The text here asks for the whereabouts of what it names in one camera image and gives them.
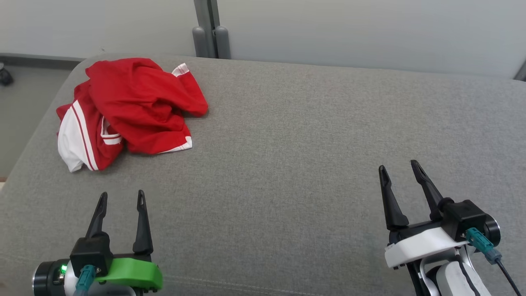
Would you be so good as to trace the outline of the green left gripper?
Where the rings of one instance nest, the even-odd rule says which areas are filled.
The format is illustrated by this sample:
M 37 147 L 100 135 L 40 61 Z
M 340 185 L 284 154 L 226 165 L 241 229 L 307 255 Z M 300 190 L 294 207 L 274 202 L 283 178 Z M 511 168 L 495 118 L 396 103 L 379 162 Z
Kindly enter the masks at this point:
M 103 231 L 103 220 L 107 211 L 108 194 L 100 195 L 93 213 L 86 238 L 94 237 Z M 135 254 L 152 254 L 154 251 L 150 219 L 143 190 L 138 191 L 137 199 L 138 224 L 133 252 Z M 134 257 L 115 257 L 105 276 L 96 276 L 95 282 L 139 288 L 143 291 L 159 291 L 164 287 L 163 274 L 157 264 Z

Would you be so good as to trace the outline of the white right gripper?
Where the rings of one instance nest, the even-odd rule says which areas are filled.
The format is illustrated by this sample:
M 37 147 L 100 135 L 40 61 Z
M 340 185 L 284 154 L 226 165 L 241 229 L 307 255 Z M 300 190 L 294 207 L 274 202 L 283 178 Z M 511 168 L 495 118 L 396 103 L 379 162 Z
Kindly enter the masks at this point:
M 410 161 L 413 174 L 423 189 L 424 196 L 430 210 L 430 220 L 441 220 L 439 203 L 442 194 L 436 188 L 428 174 L 417 160 Z M 380 189 L 383 199 L 385 224 L 389 230 L 389 244 L 385 248 L 385 261 L 389 268 L 398 267 L 426 257 L 433 257 L 440 253 L 454 250 L 467 244 L 466 240 L 455 241 L 442 227 L 424 230 L 409 238 L 399 238 L 401 229 L 409 226 L 408 218 L 402 213 L 396 197 L 392 191 L 392 182 L 385 168 L 379 167 Z

